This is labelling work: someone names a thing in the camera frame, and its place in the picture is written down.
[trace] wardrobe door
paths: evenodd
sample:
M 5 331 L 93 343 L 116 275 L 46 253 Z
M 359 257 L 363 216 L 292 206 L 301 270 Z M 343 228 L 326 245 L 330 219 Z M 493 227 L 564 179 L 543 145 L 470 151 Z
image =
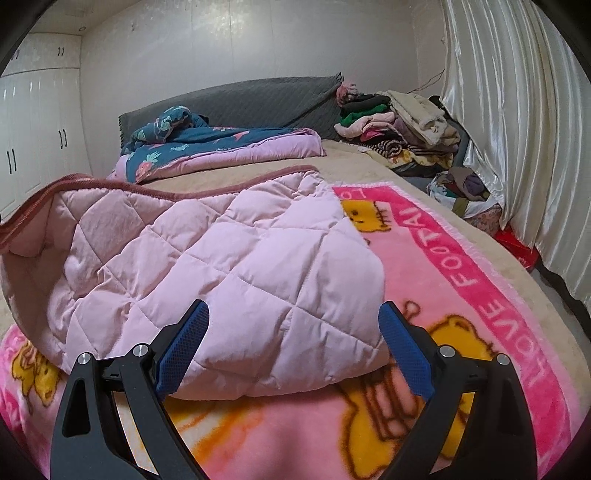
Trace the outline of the wardrobe door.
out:
M 8 62 L 3 76 L 44 69 L 80 68 L 82 37 L 55 33 L 27 35 Z
M 56 72 L 59 70 L 37 72 L 39 114 L 36 121 L 38 142 L 43 146 L 47 183 L 60 179 L 69 173 L 60 115 L 61 77 L 56 75 Z
M 64 152 L 68 173 L 91 174 L 86 152 L 86 141 L 82 128 L 80 107 L 80 71 L 76 69 L 56 70 L 60 86 L 61 130 L 64 137 Z
M 2 221 L 18 207 L 17 177 L 10 155 L 8 82 L 0 79 L 0 217 Z
M 5 77 L 9 82 L 10 155 L 16 170 L 18 194 L 23 202 L 43 187 L 43 147 L 37 140 L 38 89 L 33 90 L 35 72 Z

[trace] green clothing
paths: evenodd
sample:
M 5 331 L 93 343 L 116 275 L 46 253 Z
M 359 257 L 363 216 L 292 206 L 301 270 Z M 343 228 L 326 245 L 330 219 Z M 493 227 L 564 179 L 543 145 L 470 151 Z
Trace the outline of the green clothing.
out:
M 367 110 L 365 112 L 350 113 L 345 118 L 341 119 L 340 124 L 343 125 L 343 127 L 348 128 L 361 117 L 375 115 L 376 113 L 384 113 L 388 110 L 390 110 L 390 107 L 388 105 L 378 105 L 377 107 L 372 108 L 371 110 Z
M 458 198 L 453 204 L 452 212 L 459 218 L 464 218 L 466 209 L 468 208 L 468 199 Z

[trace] pile of clothes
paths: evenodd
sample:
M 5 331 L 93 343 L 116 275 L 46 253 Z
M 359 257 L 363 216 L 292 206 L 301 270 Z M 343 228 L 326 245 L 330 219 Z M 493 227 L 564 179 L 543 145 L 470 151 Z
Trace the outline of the pile of clothes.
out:
M 471 168 L 452 167 L 435 176 L 427 192 L 472 226 L 495 236 L 502 209 Z
M 337 103 L 337 133 L 376 152 L 398 175 L 433 178 L 452 166 L 460 135 L 428 99 L 393 90 L 364 95 L 345 82 L 337 91 Z

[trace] white satin curtain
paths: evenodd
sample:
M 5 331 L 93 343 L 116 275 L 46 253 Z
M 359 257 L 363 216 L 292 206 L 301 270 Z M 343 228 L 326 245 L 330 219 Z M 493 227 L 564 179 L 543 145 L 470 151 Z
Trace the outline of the white satin curtain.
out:
M 591 83 L 530 0 L 443 0 L 442 101 L 502 224 L 591 312 Z

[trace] red bag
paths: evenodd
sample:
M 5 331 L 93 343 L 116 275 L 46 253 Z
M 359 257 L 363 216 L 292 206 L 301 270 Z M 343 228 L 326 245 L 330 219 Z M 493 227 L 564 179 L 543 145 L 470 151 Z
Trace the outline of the red bag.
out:
M 540 253 L 534 247 L 533 249 L 527 248 L 513 235 L 513 230 L 508 226 L 505 230 L 499 230 L 494 236 L 495 240 L 505 247 L 511 254 L 519 260 L 519 263 L 524 268 L 531 272 L 535 264 L 537 263 Z

